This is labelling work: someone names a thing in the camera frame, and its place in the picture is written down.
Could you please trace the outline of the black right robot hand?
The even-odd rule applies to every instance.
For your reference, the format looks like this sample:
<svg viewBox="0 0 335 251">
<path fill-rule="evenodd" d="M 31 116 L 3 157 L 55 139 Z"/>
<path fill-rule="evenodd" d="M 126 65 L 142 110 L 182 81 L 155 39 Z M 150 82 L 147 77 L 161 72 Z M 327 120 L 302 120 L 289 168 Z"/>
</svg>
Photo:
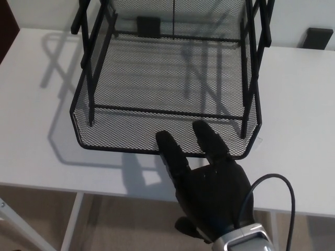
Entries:
<svg viewBox="0 0 335 251">
<path fill-rule="evenodd" d="M 255 223 L 253 198 L 240 213 L 251 184 L 223 139 L 209 124 L 197 120 L 192 127 L 208 165 L 191 169 L 181 147 L 167 131 L 156 133 L 155 139 L 177 201 L 185 213 L 175 222 L 175 228 L 209 244 L 233 230 Z"/>
</svg>

